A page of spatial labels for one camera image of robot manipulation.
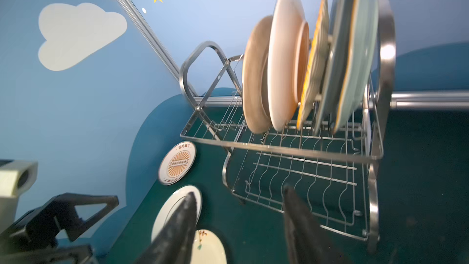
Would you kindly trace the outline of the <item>small pale green plate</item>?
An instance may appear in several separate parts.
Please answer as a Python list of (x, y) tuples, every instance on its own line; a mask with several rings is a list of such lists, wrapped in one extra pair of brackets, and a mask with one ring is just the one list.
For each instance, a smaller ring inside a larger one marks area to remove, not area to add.
[(373, 63), (378, 18), (378, 0), (353, 0), (348, 60), (338, 102), (334, 132), (345, 125), (351, 114), (362, 103)]

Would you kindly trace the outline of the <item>steel two-tier dish rack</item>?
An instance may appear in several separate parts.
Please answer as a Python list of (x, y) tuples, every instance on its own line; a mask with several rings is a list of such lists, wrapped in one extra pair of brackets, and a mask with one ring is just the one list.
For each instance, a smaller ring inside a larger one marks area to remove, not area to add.
[[(251, 133), (242, 112), (241, 85), (231, 66), (243, 57), (227, 57), (215, 42), (201, 43), (183, 62), (180, 76), (181, 91), (194, 109), (181, 136), (226, 151), (222, 183), (234, 196), (281, 212), (282, 188), (293, 185), (322, 228), (365, 242), (371, 254), (380, 240), (377, 176), (396, 62), (392, 8), (389, 0), (377, 2), (377, 81), (366, 86), (360, 112), (337, 133), (331, 132), (329, 121), (318, 133), (310, 122), (301, 131), (289, 123), (281, 133)], [(219, 76), (228, 75), (234, 84), (230, 95), (215, 96), (208, 90), (199, 97), (189, 88), (189, 69), (208, 48), (222, 62)]]

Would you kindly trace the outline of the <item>dark blue speckled plate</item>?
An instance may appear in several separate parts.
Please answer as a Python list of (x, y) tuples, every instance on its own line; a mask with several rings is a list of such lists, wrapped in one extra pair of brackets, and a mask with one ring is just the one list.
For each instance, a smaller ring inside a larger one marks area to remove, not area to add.
[(247, 42), (243, 58), (243, 113), (249, 130), (266, 132), (272, 125), (267, 93), (267, 61), (273, 16), (261, 19)]

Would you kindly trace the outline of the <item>left aluminium upright post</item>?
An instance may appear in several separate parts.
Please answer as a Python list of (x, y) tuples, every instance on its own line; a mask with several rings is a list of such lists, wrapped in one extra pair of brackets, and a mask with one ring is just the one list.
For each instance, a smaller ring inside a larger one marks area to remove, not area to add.
[(165, 64), (167, 69), (171, 72), (173, 77), (179, 82), (180, 67), (174, 61), (171, 54), (166, 50), (165, 46), (157, 38), (150, 25), (146, 22), (145, 18), (141, 15), (138, 8), (134, 5), (132, 0), (117, 0), (128, 16), (132, 19), (141, 34), (148, 41), (152, 49)]

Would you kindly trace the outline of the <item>white plate with black motif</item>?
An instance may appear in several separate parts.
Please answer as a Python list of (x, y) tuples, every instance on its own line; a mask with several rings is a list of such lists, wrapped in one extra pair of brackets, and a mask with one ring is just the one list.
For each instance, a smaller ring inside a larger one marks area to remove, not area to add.
[(200, 218), (200, 214), (202, 211), (202, 193), (201, 191), (193, 186), (193, 185), (186, 185), (180, 189), (177, 189), (164, 203), (164, 205), (161, 207), (153, 228), (151, 232), (151, 241), (153, 242), (158, 234), (161, 232), (163, 227), (167, 224), (167, 222), (170, 220), (171, 216), (175, 212), (175, 210), (179, 207), (179, 205), (182, 203), (184, 198), (186, 197), (187, 194), (189, 193), (194, 193), (195, 195), (195, 200), (196, 200), (196, 205), (197, 205), (197, 219), (196, 222), (198, 222)]

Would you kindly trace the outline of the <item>yellow woven plate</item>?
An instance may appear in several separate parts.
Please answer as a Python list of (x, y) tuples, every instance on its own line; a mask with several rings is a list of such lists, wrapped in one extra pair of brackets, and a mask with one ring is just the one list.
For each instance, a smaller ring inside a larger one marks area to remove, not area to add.
[(302, 90), (298, 112), (297, 129), (300, 130), (309, 116), (316, 96), (320, 93), (321, 82), (326, 68), (328, 52), (329, 9), (328, 0), (321, 0), (316, 21), (315, 33), (311, 41), (311, 51), (307, 65), (307, 74)]

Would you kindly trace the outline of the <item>green rim Hao Wei plate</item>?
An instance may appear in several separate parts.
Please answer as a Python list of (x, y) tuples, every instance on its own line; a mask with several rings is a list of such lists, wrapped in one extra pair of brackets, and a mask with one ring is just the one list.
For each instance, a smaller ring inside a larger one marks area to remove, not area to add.
[(282, 131), (301, 101), (309, 51), (309, 24), (301, 0), (277, 0), (267, 62), (271, 122)]

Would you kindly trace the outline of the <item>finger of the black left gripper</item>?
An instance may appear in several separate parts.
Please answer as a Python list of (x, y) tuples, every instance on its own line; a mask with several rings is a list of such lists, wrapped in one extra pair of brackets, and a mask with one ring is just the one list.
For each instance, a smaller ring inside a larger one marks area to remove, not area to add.
[[(79, 217), (77, 206), (103, 204), (105, 207), (87, 220)], [(47, 242), (65, 230), (70, 241), (99, 222), (119, 205), (117, 196), (91, 196), (64, 193), (28, 211), (7, 228), (7, 239), (20, 242)]]
[(2, 264), (94, 264), (95, 256), (91, 245), (65, 248), (38, 249), (35, 251), (6, 254)]

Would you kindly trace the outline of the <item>cream floral plate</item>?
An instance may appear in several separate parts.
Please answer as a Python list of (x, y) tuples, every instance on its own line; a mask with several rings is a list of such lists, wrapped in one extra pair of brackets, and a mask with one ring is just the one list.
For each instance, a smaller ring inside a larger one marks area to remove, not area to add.
[(227, 264), (224, 246), (215, 233), (206, 229), (195, 232), (190, 264)]

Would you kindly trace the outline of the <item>orange sunburst plate by rack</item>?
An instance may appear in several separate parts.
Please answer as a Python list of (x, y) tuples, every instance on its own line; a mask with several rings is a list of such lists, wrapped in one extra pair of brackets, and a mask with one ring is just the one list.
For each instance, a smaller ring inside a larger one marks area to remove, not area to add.
[(164, 157), (158, 171), (162, 185), (173, 185), (180, 181), (194, 164), (197, 149), (194, 143), (183, 141), (175, 145)]

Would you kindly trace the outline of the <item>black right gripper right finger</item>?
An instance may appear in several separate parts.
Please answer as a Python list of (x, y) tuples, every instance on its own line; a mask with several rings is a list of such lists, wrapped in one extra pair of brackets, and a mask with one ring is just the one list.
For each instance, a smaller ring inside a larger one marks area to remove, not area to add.
[(294, 188), (282, 189), (288, 260), (291, 264), (350, 264)]

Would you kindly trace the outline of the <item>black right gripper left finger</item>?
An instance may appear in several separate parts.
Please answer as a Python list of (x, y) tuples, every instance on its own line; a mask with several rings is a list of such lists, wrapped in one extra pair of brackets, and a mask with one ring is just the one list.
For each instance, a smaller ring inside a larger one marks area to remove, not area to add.
[(137, 264), (189, 264), (197, 222), (194, 193), (185, 195), (167, 224), (135, 261)]

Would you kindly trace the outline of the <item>large pale green plate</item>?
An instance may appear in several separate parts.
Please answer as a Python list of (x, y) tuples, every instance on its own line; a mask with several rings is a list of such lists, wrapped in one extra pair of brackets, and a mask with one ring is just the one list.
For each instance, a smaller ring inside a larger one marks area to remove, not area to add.
[(315, 120), (315, 133), (319, 133), (322, 121), (333, 115), (336, 133), (361, 105), (352, 89), (346, 89), (349, 41), (355, 0), (333, 0), (329, 33), (332, 41), (327, 55), (327, 65), (321, 89), (321, 101)]

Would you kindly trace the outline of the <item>aluminium back frame rail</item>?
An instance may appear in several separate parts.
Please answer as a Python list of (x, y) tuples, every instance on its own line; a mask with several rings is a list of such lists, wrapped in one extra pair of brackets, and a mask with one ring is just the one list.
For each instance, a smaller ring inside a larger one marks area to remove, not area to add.
[[(227, 107), (242, 105), (242, 98), (234, 94), (208, 97), (204, 106)], [(391, 110), (424, 110), (424, 111), (468, 111), (468, 90), (435, 90), (393, 92), (390, 102)]]

